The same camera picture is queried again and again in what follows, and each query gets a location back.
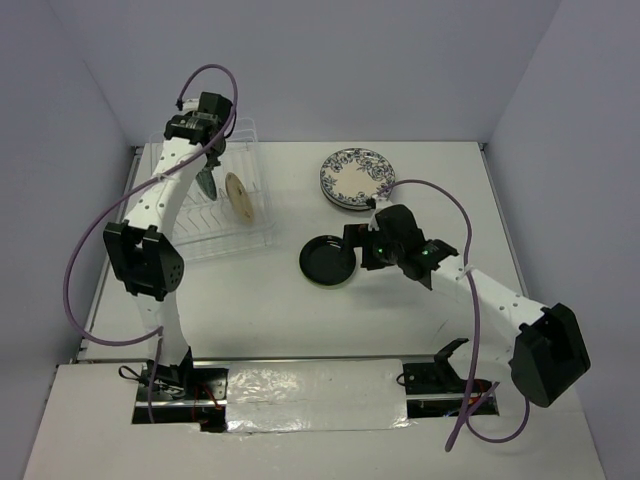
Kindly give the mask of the white pink plate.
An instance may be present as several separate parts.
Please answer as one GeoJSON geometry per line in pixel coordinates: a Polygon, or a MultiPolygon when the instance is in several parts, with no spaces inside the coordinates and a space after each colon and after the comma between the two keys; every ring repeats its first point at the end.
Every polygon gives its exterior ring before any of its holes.
{"type": "Polygon", "coordinates": [[[334,205],[350,211],[366,211],[370,209],[368,201],[372,197],[388,199],[391,195],[389,190],[383,192],[364,192],[359,191],[355,194],[343,193],[335,189],[327,189],[322,187],[321,192],[325,198],[334,205]]]}

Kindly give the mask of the beige plate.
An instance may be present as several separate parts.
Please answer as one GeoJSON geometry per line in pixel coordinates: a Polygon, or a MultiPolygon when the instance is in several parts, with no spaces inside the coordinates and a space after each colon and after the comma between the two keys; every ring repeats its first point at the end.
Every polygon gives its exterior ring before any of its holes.
{"type": "Polygon", "coordinates": [[[254,208],[244,184],[240,178],[232,172],[225,176],[226,193],[233,212],[244,224],[254,223],[254,208]]]}

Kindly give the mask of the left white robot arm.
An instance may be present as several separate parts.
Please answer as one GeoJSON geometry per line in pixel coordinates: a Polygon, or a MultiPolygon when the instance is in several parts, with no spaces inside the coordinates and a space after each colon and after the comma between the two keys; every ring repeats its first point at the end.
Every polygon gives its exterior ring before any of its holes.
{"type": "Polygon", "coordinates": [[[151,355],[148,369],[156,372],[161,388],[171,397],[185,398],[195,389],[191,349],[181,330],[176,290],[185,262],[171,242],[174,225],[191,184],[197,175],[218,164],[226,139],[192,163],[200,148],[224,132],[232,119],[232,102],[204,92],[197,107],[173,116],[166,124],[160,159],[152,179],[120,223],[108,223],[103,231],[107,253],[118,280],[132,295],[143,327],[161,328],[160,353],[151,355]]]}

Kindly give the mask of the dark green plate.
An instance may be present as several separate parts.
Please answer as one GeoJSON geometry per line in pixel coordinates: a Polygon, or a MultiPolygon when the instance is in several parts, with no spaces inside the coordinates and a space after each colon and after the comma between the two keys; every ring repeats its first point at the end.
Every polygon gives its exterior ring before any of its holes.
{"type": "Polygon", "coordinates": [[[302,274],[312,278],[351,277],[356,270],[356,255],[341,254],[342,238],[321,235],[309,240],[299,254],[302,274]]]}

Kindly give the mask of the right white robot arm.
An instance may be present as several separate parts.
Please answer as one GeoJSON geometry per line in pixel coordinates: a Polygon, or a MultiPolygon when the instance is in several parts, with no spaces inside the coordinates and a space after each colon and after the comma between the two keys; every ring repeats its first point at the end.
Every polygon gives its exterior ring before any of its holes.
{"type": "Polygon", "coordinates": [[[362,250],[361,266],[398,267],[412,281],[463,304],[477,304],[480,314],[512,346],[508,361],[517,390],[538,407],[551,406],[591,367],[575,313],[531,300],[467,266],[446,242],[427,239],[404,205],[375,211],[369,223],[343,228],[342,250],[362,250]]]}

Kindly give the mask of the dark patterned plate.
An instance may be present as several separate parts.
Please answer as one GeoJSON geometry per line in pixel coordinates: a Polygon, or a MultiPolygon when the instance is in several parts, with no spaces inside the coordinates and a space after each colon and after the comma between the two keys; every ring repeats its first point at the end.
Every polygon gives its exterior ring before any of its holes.
{"type": "Polygon", "coordinates": [[[383,192],[396,181],[392,164],[365,148],[346,148],[327,157],[320,167],[320,187],[343,193],[383,192]]]}

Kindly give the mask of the teal green plate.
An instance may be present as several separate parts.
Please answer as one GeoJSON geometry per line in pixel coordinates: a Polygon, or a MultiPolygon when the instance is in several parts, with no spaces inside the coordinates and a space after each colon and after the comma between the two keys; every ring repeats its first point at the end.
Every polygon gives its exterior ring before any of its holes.
{"type": "Polygon", "coordinates": [[[203,168],[196,175],[196,182],[202,191],[202,193],[211,201],[216,201],[218,198],[217,187],[212,170],[203,168]]]}

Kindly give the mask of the lime green plate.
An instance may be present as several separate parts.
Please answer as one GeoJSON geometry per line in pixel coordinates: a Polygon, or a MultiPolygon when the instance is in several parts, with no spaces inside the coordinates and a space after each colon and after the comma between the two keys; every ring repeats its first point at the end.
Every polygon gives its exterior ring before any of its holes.
{"type": "Polygon", "coordinates": [[[317,288],[322,289],[340,289],[345,287],[351,280],[350,277],[332,277],[332,278],[312,278],[307,277],[306,280],[317,288]]]}

